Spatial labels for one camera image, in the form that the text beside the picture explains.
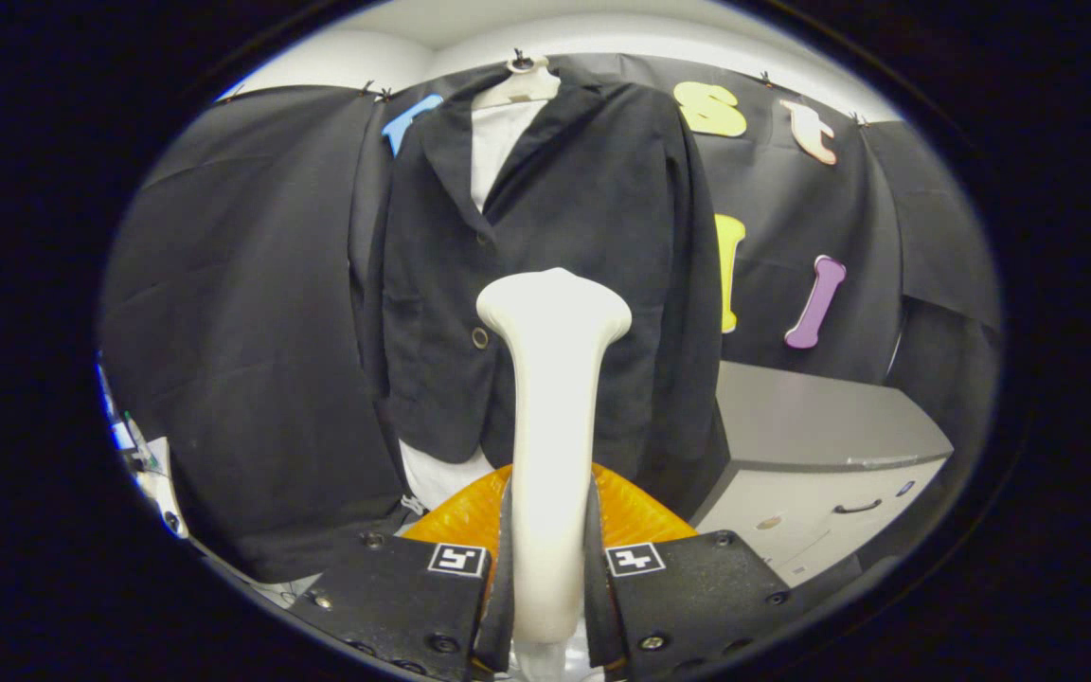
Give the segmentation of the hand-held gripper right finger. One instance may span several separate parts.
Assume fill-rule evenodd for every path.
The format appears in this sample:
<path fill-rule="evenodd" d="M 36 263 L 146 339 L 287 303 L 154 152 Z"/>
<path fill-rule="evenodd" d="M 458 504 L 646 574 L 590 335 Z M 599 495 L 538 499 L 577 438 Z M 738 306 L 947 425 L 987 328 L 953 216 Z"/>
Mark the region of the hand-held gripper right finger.
<path fill-rule="evenodd" d="M 696 681 L 757 655 L 798 598 L 746 541 L 698 533 L 602 466 L 587 517 L 590 661 L 614 681 Z"/>

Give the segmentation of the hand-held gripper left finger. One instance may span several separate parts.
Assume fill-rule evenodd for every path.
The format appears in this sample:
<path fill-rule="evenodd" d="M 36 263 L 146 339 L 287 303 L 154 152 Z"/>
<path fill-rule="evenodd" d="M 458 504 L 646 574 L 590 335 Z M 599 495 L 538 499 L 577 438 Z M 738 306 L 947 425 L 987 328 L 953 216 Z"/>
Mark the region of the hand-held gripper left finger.
<path fill-rule="evenodd" d="M 290 617 L 401 679 L 503 673 L 515 613 L 509 475 L 482 476 L 404 533 L 356 533 Z"/>

